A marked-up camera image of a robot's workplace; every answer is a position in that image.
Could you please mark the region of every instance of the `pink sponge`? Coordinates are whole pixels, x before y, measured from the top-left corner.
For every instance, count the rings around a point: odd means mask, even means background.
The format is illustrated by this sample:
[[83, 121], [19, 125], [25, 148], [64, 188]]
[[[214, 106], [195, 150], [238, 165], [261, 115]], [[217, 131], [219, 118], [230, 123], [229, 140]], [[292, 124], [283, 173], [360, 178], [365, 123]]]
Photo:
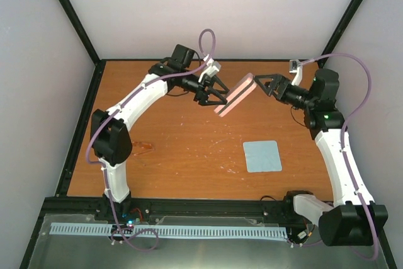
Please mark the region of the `pink sponge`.
[[220, 117], [224, 117], [231, 109], [238, 105], [247, 95], [252, 93], [257, 84], [253, 80], [251, 73], [247, 74], [235, 85], [225, 96], [227, 99], [226, 105], [219, 105], [214, 109]]

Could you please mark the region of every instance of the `light blue cloth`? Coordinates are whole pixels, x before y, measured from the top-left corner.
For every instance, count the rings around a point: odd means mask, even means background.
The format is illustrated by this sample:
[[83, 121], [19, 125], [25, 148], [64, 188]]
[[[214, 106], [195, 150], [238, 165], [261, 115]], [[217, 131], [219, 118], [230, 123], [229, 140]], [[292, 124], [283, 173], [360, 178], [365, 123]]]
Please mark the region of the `light blue cloth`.
[[280, 153], [276, 141], [244, 142], [246, 168], [249, 173], [281, 171]]

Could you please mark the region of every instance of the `white wall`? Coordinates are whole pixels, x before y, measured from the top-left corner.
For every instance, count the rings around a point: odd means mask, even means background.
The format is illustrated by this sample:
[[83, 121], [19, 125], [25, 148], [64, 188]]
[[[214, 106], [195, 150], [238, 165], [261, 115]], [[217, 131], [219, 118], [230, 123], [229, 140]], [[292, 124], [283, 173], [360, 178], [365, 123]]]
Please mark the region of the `white wall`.
[[93, 64], [57, 0], [0, 0], [1, 268], [54, 195]]
[[[363, 59], [371, 70], [372, 95], [349, 132], [367, 187], [387, 206], [385, 231], [398, 268], [403, 268], [402, 37], [402, 0], [364, 0], [336, 48]], [[348, 59], [331, 59], [327, 67], [340, 74], [338, 107], [346, 115], [365, 94], [365, 74]]]
[[350, 0], [71, 0], [101, 58], [159, 58], [217, 34], [218, 58], [321, 53]]

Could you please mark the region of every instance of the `white cable clip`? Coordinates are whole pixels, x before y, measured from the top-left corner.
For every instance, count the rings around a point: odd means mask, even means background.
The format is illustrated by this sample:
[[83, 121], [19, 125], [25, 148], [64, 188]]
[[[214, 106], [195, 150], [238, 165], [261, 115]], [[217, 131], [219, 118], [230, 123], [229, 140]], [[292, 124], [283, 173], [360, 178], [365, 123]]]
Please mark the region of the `white cable clip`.
[[122, 104], [118, 103], [116, 104], [116, 107], [119, 109], [119, 112], [121, 113], [123, 110]]
[[208, 77], [214, 77], [220, 70], [221, 70], [221, 64], [219, 64], [217, 61], [214, 61], [213, 58], [210, 58], [208, 61], [206, 61], [208, 59], [207, 55], [203, 60], [206, 63], [205, 68], [203, 69], [203, 71], [200, 74], [199, 80], [198, 82], [201, 83], [204, 76], [207, 75]]
[[290, 74], [295, 74], [294, 79], [291, 82], [291, 85], [300, 85], [302, 80], [302, 64], [299, 60], [290, 60]]

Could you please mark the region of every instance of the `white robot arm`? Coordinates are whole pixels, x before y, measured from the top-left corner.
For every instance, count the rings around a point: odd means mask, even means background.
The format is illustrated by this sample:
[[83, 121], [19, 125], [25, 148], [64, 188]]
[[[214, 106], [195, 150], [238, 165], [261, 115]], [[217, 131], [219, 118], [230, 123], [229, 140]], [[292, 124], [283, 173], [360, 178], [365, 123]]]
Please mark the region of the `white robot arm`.
[[[216, 76], [221, 66], [208, 56], [205, 68], [200, 76], [190, 74], [183, 77], [172, 77], [162, 80], [157, 78], [169, 74], [187, 71], [193, 57], [192, 50], [177, 45], [172, 57], [152, 66], [143, 81], [124, 99], [116, 105], [103, 112], [96, 110], [91, 118], [91, 137], [100, 125], [111, 113], [117, 111], [110, 123], [99, 133], [93, 144], [95, 154], [99, 161], [103, 163], [108, 177], [110, 194], [114, 202], [122, 203], [129, 195], [130, 190], [126, 180], [126, 160], [132, 151], [132, 142], [129, 132], [137, 119], [159, 98], [165, 96], [175, 86], [179, 86], [186, 91], [195, 94], [194, 101], [200, 105], [223, 105], [226, 104], [224, 94], [228, 93], [228, 88]], [[218, 83], [223, 90], [213, 88]], [[213, 94], [219, 101], [209, 101], [209, 96]]]
[[369, 246], [373, 239], [363, 203], [370, 210], [377, 232], [382, 230], [388, 215], [385, 206], [375, 204], [364, 185], [351, 152], [347, 130], [343, 134], [344, 148], [341, 149], [344, 117], [335, 106], [339, 88], [338, 73], [318, 69], [311, 87], [304, 89], [298, 86], [302, 80], [302, 65], [298, 63], [297, 60], [290, 62], [290, 72], [297, 74], [293, 81], [281, 74], [255, 76], [254, 79], [268, 96], [304, 110], [304, 123], [323, 156], [334, 201], [330, 206], [311, 192], [303, 190], [288, 192], [285, 201], [291, 212], [302, 215], [319, 227], [326, 245]]

